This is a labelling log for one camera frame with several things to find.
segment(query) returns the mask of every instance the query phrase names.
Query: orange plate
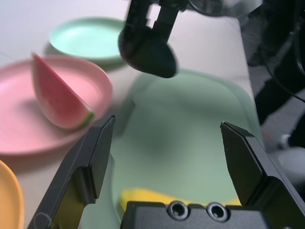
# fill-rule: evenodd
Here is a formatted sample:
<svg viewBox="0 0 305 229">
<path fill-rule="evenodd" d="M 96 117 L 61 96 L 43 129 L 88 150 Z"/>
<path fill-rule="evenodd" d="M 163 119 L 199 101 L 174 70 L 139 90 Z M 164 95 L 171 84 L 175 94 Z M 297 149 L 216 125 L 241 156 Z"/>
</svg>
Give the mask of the orange plate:
<svg viewBox="0 0 305 229">
<path fill-rule="evenodd" d="M 24 201 L 20 184 L 11 169 L 0 161 L 0 229 L 22 229 Z"/>
</svg>

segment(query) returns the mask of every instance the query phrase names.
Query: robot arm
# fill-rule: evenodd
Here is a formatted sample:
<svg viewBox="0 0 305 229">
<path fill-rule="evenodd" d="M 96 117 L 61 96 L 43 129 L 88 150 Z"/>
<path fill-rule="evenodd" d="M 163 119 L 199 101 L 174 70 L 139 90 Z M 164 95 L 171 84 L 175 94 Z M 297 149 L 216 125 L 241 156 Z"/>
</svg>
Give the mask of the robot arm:
<svg viewBox="0 0 305 229">
<path fill-rule="evenodd" d="M 160 0 L 160 13 L 153 28 L 146 26 L 151 0 L 132 0 L 125 27 L 119 36 L 123 59 L 133 68 L 163 78 L 176 73 L 176 60 L 167 41 L 178 12 L 187 0 Z"/>
</svg>

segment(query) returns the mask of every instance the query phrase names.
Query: table surface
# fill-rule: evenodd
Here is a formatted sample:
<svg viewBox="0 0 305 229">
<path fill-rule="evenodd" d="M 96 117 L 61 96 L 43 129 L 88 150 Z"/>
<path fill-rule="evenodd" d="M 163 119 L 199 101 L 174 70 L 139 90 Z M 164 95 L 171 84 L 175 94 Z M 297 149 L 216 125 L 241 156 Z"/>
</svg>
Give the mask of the table surface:
<svg viewBox="0 0 305 229">
<path fill-rule="evenodd" d="M 260 4 L 252 5 L 251 10 Z M 0 65 L 30 57 L 30 52 L 50 54 L 50 31 L 80 17 L 106 16 L 124 19 L 127 0 L 2 0 L 0 3 Z M 150 24 L 158 15 L 154 5 Z M 241 86 L 253 98 L 239 22 L 210 18 L 193 11 L 179 13 L 169 39 L 181 68 L 222 77 Z M 107 71 L 113 84 L 111 112 L 122 104 L 140 72 L 124 66 Z M 26 228 L 67 150 L 31 157 L 0 157 L 16 174 L 25 199 Z"/>
</svg>

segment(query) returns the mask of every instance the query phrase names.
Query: light green cutting board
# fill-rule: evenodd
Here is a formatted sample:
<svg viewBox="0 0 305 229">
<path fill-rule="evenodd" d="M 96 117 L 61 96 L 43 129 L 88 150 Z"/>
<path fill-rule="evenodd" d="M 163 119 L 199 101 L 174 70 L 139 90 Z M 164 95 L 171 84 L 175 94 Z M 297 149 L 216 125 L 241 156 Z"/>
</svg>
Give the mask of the light green cutting board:
<svg viewBox="0 0 305 229">
<path fill-rule="evenodd" d="M 144 187 L 197 203 L 235 198 L 222 121 L 261 140 L 254 103 L 238 85 L 185 70 L 171 79 L 143 74 L 116 116 L 111 189 L 117 215 L 122 216 L 117 206 L 126 188 Z"/>
</svg>

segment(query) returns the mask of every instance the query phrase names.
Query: toy watermelon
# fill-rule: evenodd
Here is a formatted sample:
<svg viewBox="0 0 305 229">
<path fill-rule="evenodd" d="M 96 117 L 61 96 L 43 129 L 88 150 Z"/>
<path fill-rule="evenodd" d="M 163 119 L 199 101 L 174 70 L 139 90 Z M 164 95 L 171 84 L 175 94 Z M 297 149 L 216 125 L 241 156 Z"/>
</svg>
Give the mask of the toy watermelon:
<svg viewBox="0 0 305 229">
<path fill-rule="evenodd" d="M 56 126 L 71 130 L 94 117 L 88 105 L 37 54 L 32 54 L 32 79 L 39 106 Z"/>
</svg>

